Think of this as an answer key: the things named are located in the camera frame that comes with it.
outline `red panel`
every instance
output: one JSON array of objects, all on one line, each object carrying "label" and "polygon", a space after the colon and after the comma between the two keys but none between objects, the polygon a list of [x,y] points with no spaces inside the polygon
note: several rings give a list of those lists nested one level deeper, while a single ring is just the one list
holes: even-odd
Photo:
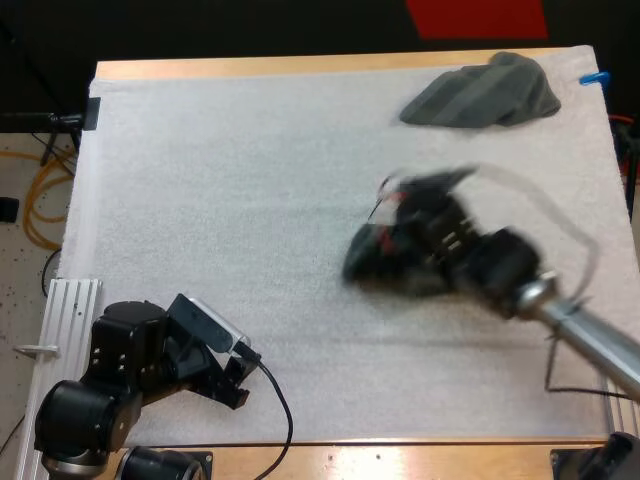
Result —
[{"label": "red panel", "polygon": [[407,0],[422,38],[546,39],[542,0]]}]

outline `blue clip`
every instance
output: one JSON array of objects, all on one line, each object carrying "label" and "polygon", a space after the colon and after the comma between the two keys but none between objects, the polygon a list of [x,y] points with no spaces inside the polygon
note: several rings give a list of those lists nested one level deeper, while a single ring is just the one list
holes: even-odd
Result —
[{"label": "blue clip", "polygon": [[606,91],[611,82],[611,75],[609,72],[590,73],[580,79],[580,85],[591,85],[592,83],[599,83],[602,85],[602,90]]}]

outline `gray towel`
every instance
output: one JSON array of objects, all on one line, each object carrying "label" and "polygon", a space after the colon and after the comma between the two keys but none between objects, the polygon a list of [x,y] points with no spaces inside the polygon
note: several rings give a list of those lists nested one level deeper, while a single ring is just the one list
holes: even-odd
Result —
[{"label": "gray towel", "polygon": [[489,65],[463,67],[436,78],[402,110],[400,119],[414,125],[508,127],[551,116],[560,106],[537,62],[500,52]]}]

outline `black wire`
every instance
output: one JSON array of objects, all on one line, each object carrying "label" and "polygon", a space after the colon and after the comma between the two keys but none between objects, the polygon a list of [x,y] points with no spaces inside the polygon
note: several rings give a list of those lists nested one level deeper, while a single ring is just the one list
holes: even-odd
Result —
[{"label": "black wire", "polygon": [[378,209],[381,203],[382,203],[382,197],[378,198],[378,200],[376,201],[376,204],[373,206],[373,210],[371,210],[371,213],[369,214],[369,218],[367,218],[367,221],[371,220],[371,217],[373,217],[373,214],[376,213],[376,210]]},{"label": "black wire", "polygon": [[4,443],[2,444],[2,448],[0,448],[0,457],[2,456],[4,451],[9,446],[9,442],[11,442],[11,439],[13,438],[13,436],[16,434],[16,432],[20,428],[20,425],[22,425],[22,422],[24,422],[24,415],[22,416],[22,418],[20,420],[18,420],[18,423],[16,423],[16,426],[13,427],[13,430],[11,430],[11,433],[9,434],[7,439],[4,441]]},{"label": "black wire", "polygon": [[536,206],[540,212],[551,220],[565,234],[581,243],[587,250],[587,262],[585,264],[582,277],[571,295],[570,300],[578,303],[591,284],[600,260],[600,245],[587,232],[581,229],[569,215],[556,204],[556,202],[535,182],[527,177],[517,174],[514,171],[500,168],[497,165],[477,164],[476,173],[480,176],[492,180],[503,187],[511,188],[516,192],[525,195]]},{"label": "black wire", "polygon": [[44,295],[45,298],[47,298],[49,296],[49,293],[47,292],[47,288],[44,284],[44,279],[47,275],[47,269],[49,268],[49,265],[51,264],[51,260],[53,260],[53,258],[56,255],[59,255],[60,252],[62,251],[61,248],[59,248],[58,250],[55,250],[51,255],[49,255],[49,258],[47,258],[47,261],[44,262],[44,267],[42,267],[42,273],[40,274],[40,287],[42,288],[42,294]]},{"label": "black wire", "polygon": [[288,431],[287,431],[287,440],[284,443],[284,447],[282,447],[282,451],[280,452],[280,455],[278,455],[278,458],[276,458],[275,462],[273,462],[269,468],[267,468],[264,472],[262,472],[260,475],[258,475],[255,478],[255,480],[262,480],[263,478],[266,478],[276,468],[278,468],[278,465],[282,463],[282,460],[284,460],[285,455],[289,451],[289,447],[291,446],[291,438],[293,437],[293,417],[291,416],[291,410],[289,410],[289,405],[287,405],[287,401],[284,398],[284,394],[282,393],[282,390],[280,390],[280,386],[278,385],[278,382],[273,377],[273,375],[271,375],[271,372],[269,371],[269,369],[262,362],[258,362],[258,368],[260,368],[260,370],[264,372],[264,374],[267,376],[267,378],[271,382],[271,385],[273,385],[273,388],[276,391],[276,395],[278,395],[278,399],[280,399],[280,403],[282,403],[282,408],[284,408],[284,413],[287,416],[287,423],[289,425]]},{"label": "black wire", "polygon": [[[56,152],[54,152],[54,149],[57,149],[57,150],[60,150],[62,153],[66,153],[64,150],[62,150],[61,148],[56,147],[56,146],[53,146],[53,147],[52,147],[52,146],[49,146],[49,145],[47,144],[47,142],[45,142],[44,140],[42,140],[40,137],[38,137],[38,136],[37,136],[35,133],[33,133],[33,132],[31,132],[31,136],[32,136],[33,138],[35,138],[37,141],[39,141],[42,145],[44,145],[44,147],[45,147],[45,149],[46,149],[46,150],[45,150],[45,156],[46,156],[46,155],[53,155],[53,156],[55,157],[55,159],[58,161],[58,163],[60,164],[60,166],[61,166],[62,168],[64,168],[64,169],[65,169],[65,171],[66,171],[69,175],[71,175],[72,177],[75,177],[75,175],[76,175],[76,174],[75,174],[75,172],[74,172],[73,170],[71,170],[69,167],[67,167],[67,166],[64,164],[64,160],[63,160],[62,158],[60,158],[60,157],[56,154]],[[75,166],[75,163],[73,163],[73,162],[69,161],[68,159],[67,159],[66,161],[67,161],[67,162],[69,162],[71,165]]]},{"label": "black wire", "polygon": [[47,150],[49,150],[49,153],[51,153],[52,155],[56,156],[56,152],[54,152],[54,150],[58,150],[60,153],[67,153],[65,152],[62,148],[53,145],[52,147],[49,147],[49,145],[47,145],[47,142],[45,142],[44,140],[42,140],[38,135],[36,135],[35,133],[31,132],[30,135],[35,138],[38,142],[40,142],[42,145],[44,145]]},{"label": "black wire", "polygon": [[553,375],[553,366],[555,365],[556,353],[558,350],[558,337],[553,335],[551,338],[551,345],[549,346],[549,355],[547,356],[547,371],[544,376],[544,389],[549,393],[586,393],[589,395],[600,395],[602,397],[623,398],[625,400],[631,400],[627,395],[623,393],[607,392],[605,390],[596,390],[592,388],[580,388],[580,387],[552,387],[551,376]]}]

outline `wooden board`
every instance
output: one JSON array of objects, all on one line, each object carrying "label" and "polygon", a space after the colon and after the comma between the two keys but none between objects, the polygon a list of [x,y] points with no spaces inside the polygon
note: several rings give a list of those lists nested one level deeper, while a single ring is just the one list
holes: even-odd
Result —
[{"label": "wooden board", "polygon": [[[510,50],[535,57],[558,49]],[[295,73],[389,70],[485,63],[497,50],[414,52],[310,57],[209,58],[100,62],[96,78],[104,80],[169,79],[278,75]],[[593,448],[605,439],[362,439],[357,444],[292,447],[273,480],[550,480],[554,448]],[[202,447],[214,455],[215,480],[255,478],[277,457],[281,447]],[[121,451],[111,456],[101,480],[114,478]]]},{"label": "wooden board", "polygon": [[[510,52],[534,57],[559,49],[530,48]],[[288,73],[350,72],[395,68],[438,67],[486,63],[502,50],[457,52],[376,53],[310,57],[199,58],[183,60],[128,60],[99,62],[96,78],[133,80],[161,78],[236,77]]]},{"label": "wooden board", "polygon": [[[594,448],[598,442],[540,444],[295,446],[271,480],[552,480],[555,448]],[[280,447],[202,447],[212,451],[215,480],[251,480]],[[124,451],[111,456],[99,480],[113,480]]]}]

